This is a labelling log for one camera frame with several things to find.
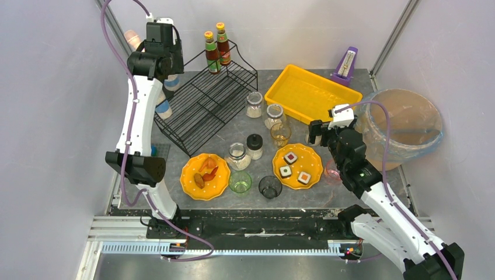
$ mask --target yellow bottle cap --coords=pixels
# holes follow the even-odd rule
[[[225,29],[225,24],[223,22],[217,23],[217,30],[224,30]]]
[[[211,32],[211,31],[206,31],[206,32],[204,33],[204,37],[205,37],[206,39],[213,39],[213,32]]]

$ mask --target plastic bucket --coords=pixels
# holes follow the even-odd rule
[[[404,89],[387,89],[371,93],[363,100],[381,102],[389,113],[391,140],[385,166],[387,170],[431,153],[440,144],[443,137],[442,118],[437,108],[423,96]],[[356,130],[363,134],[367,146],[366,158],[378,170],[382,170],[385,114],[374,104],[358,106],[356,114]]]

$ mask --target gray wall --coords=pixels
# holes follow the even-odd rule
[[[287,64],[314,69],[337,67],[347,48],[359,49],[356,65],[371,69],[407,0],[143,0],[155,16],[174,20],[184,59],[204,49],[204,35],[225,22],[228,36],[257,69]],[[110,4],[124,31],[145,38],[144,14],[131,0]],[[198,59],[186,70],[206,67]]]
[[[127,82],[86,1],[2,3],[0,279],[74,279]]]
[[[440,109],[442,145],[405,172],[438,234],[465,250],[463,279],[493,279],[495,3],[475,2],[421,1],[378,81]]]

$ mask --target orange plate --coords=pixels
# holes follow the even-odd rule
[[[297,156],[297,160],[291,167],[292,176],[282,179],[279,169],[282,166],[286,166],[287,163],[284,160],[284,156],[290,152],[294,152]],[[311,180],[308,184],[304,185],[299,183],[297,177],[300,172],[306,172],[311,175]],[[316,184],[323,173],[323,164],[321,157],[312,148],[303,144],[289,144],[277,151],[273,158],[273,173],[277,178],[289,188],[295,190],[305,190],[311,188]]]
[[[204,182],[204,188],[199,188],[194,182],[194,174],[198,173],[199,168],[203,165],[206,158],[212,157],[218,166],[217,175],[213,180]],[[199,172],[201,175],[210,173],[213,169],[203,169]],[[191,157],[191,159],[182,168],[182,174],[180,175],[180,184],[184,193],[188,194],[195,200],[211,200],[221,195],[227,186],[229,185],[229,177],[231,171],[227,166],[225,160],[212,153],[202,153],[198,156]]]

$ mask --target yellow plate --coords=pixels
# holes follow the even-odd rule
[[[361,101],[362,94],[289,64],[264,98],[267,104],[278,103],[287,115],[309,124],[313,120],[331,121],[329,109]]]
[[[286,166],[287,163],[284,160],[284,156],[290,152],[294,152],[297,156],[297,160],[293,163],[291,167],[292,176],[289,178],[282,179],[280,176],[280,168]],[[304,185],[299,183],[297,177],[299,177],[300,172],[306,172],[311,175],[310,181]],[[305,190],[311,188],[316,184],[323,173],[323,164],[321,157],[312,148],[305,146],[303,144],[289,144],[277,151],[275,157],[273,158],[273,173],[289,188],[295,190]]]
[[[218,166],[218,170],[213,180],[204,182],[204,188],[199,188],[194,182],[194,174],[198,173],[199,168],[203,165],[206,158],[212,157]],[[203,169],[199,172],[201,175],[210,173],[213,169]],[[227,166],[225,160],[212,153],[202,153],[198,156],[192,157],[186,165],[182,168],[182,174],[180,175],[180,184],[184,193],[188,194],[195,200],[211,200],[221,195],[227,186],[229,185],[229,177],[231,171]]]

